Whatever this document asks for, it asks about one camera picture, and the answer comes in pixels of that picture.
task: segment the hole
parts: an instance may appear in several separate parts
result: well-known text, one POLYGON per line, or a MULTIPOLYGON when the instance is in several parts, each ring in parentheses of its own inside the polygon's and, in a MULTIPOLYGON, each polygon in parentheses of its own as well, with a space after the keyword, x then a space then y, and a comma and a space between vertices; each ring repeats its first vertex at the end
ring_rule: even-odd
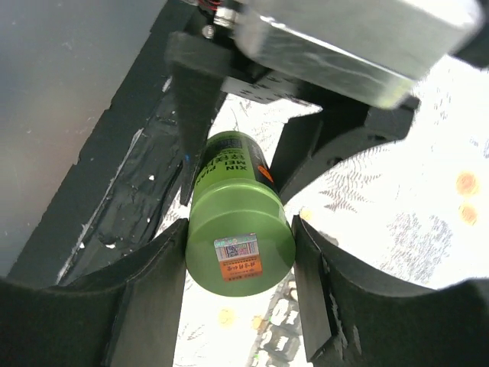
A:
POLYGON ((330 166, 334 166, 341 161, 343 161, 343 160, 340 157, 334 157, 334 158, 328 159, 328 161, 326 163, 330 166))
POLYGON ((367 140, 382 142, 382 141, 387 141, 387 138, 380 135, 369 135, 367 136, 367 140))

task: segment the gray surface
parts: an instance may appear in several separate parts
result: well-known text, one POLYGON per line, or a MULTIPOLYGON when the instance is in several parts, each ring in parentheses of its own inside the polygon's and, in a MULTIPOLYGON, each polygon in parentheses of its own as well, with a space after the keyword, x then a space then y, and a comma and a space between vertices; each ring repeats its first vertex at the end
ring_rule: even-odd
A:
POLYGON ((475 0, 256 0, 239 15, 235 41, 273 70, 392 108, 483 17, 475 0))
POLYGON ((0 275, 22 250, 165 0, 3 0, 0 275))
MULTIPOLYGON (((417 284, 441 288, 489 277, 488 91, 487 71, 443 59, 414 91, 422 105, 405 141, 366 151, 322 175, 287 204, 288 218, 301 213, 348 252, 417 284), (477 194, 457 194, 462 171, 478 177, 477 194), (461 220, 464 204, 478 211, 474 225, 461 220)), ((211 134, 245 132, 259 141, 270 163, 287 119, 315 109, 283 100, 263 106, 230 96, 211 134)), ((188 209, 176 201, 164 226, 181 216, 188 216, 188 209)), ((213 297, 191 279, 187 287, 175 366, 245 367, 238 357, 251 348, 245 337, 250 315, 263 315, 269 298, 213 297), (237 320, 227 329, 218 315, 229 308, 237 320)), ((293 366, 305 365, 301 349, 293 366)))

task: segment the patterned tablecloth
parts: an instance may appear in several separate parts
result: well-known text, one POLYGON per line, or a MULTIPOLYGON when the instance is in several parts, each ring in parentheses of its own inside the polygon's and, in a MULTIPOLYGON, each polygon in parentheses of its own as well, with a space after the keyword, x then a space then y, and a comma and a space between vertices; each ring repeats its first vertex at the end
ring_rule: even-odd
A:
MULTIPOLYGON (((406 281, 441 288, 489 277, 488 92, 486 70, 440 61, 413 91, 422 105, 408 137, 323 174, 287 204, 288 218, 300 213, 346 251, 406 281)), ((229 96, 211 135, 245 132, 271 163, 287 119, 316 110, 229 96)), ((188 212, 176 200, 162 229, 188 212)), ((274 289, 225 299, 190 278, 187 288, 174 365, 246 366, 274 289)), ((303 350, 291 365, 306 365, 303 350)))

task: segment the can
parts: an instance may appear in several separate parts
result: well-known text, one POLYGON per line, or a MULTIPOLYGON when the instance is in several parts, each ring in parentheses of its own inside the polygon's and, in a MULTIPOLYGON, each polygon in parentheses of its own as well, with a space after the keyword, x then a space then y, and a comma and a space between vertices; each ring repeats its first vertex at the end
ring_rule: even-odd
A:
POLYGON ((292 268, 293 234, 263 152, 250 136, 222 132, 209 139, 185 256, 195 282, 226 297, 266 291, 292 268))

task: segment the green container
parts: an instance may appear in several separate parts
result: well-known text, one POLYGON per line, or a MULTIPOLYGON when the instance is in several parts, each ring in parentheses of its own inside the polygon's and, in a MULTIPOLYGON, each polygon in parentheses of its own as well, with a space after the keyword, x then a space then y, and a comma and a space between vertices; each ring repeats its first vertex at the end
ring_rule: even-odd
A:
POLYGON ((186 266, 203 288, 251 296, 278 284, 296 245, 263 153, 252 138, 209 139, 189 218, 186 266))

